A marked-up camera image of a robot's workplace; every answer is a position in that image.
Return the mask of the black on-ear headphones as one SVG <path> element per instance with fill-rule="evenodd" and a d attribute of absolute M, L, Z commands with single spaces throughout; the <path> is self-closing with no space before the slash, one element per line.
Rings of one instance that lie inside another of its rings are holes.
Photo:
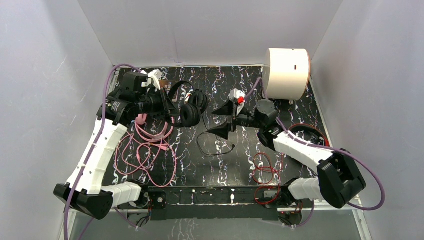
<path fill-rule="evenodd" d="M 194 127 L 200 123 L 202 114 L 206 111 L 208 104 L 208 97 L 200 89 L 194 89 L 188 98 L 188 102 L 180 108 L 179 116 L 181 122 L 173 123 L 170 116 L 166 117 L 165 120 L 176 128 Z"/>

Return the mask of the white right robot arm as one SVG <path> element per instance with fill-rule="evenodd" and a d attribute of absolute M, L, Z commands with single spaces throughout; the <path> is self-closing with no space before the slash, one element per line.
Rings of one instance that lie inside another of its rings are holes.
<path fill-rule="evenodd" d="M 288 207 L 295 207 L 301 200 L 324 200 L 332 207 L 341 209 L 366 188 L 366 182 L 354 159 L 346 153 L 313 146 L 293 135 L 277 123 L 279 111 L 274 103 L 261 99 L 254 111 L 243 104 L 228 100 L 213 111 L 214 115 L 226 116 L 220 126 L 209 133 L 228 139 L 229 133 L 238 126 L 258 129 L 257 137 L 262 145 L 285 154 L 313 170 L 315 178 L 294 178 L 281 187 L 278 197 Z"/>

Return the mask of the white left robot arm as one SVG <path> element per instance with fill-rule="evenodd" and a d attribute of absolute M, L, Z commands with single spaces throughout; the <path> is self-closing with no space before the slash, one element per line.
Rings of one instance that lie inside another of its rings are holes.
<path fill-rule="evenodd" d="M 123 204 L 144 208 L 149 204 L 148 187 L 135 180 L 103 186 L 115 150 L 132 121 L 140 114 L 169 116 L 175 108 L 161 87 L 162 72 L 127 72 L 120 86 L 105 91 L 88 145 L 71 176 L 58 183 L 53 194 L 73 209 L 101 220 Z"/>

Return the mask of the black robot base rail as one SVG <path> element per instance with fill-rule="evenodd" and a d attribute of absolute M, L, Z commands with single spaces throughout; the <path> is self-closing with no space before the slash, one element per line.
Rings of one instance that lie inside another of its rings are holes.
<path fill-rule="evenodd" d="M 302 211 L 312 207 L 311 200 L 290 199 L 286 191 L 256 186 L 143 187 L 142 205 L 128 203 L 120 210 L 135 215 L 152 211 L 153 221 L 177 219 L 262 219 L 288 220 L 298 224 Z"/>

